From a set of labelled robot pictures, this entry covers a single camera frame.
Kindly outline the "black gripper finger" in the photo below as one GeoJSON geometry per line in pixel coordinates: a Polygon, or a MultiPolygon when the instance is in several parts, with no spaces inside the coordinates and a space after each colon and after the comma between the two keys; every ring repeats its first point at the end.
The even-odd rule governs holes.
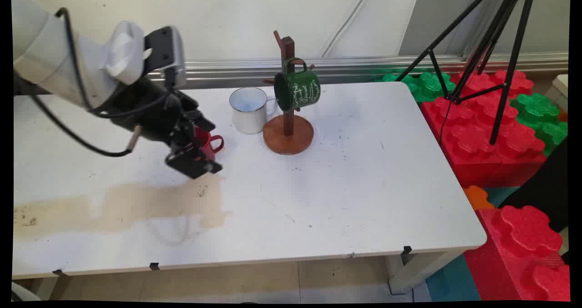
{"type": "Polygon", "coordinates": [[[202,112],[198,109],[183,111],[181,115],[187,122],[206,132],[212,132],[216,128],[216,125],[204,117],[202,112]]]}
{"type": "Polygon", "coordinates": [[[192,124],[185,126],[183,132],[186,142],[171,142],[166,165],[191,179],[222,171],[222,165],[216,161],[216,153],[224,148],[224,138],[220,135],[213,136],[192,124]]]}

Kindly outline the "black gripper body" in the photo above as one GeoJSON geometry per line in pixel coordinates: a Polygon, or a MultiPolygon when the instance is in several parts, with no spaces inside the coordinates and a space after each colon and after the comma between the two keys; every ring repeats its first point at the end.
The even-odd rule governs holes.
{"type": "Polygon", "coordinates": [[[129,131],[139,124],[143,137],[167,145],[186,142],[183,128],[188,122],[182,112],[194,109],[198,109],[194,99],[178,90],[169,94],[146,76],[131,86],[119,84],[109,100],[110,115],[125,114],[111,119],[112,123],[129,131]]]}

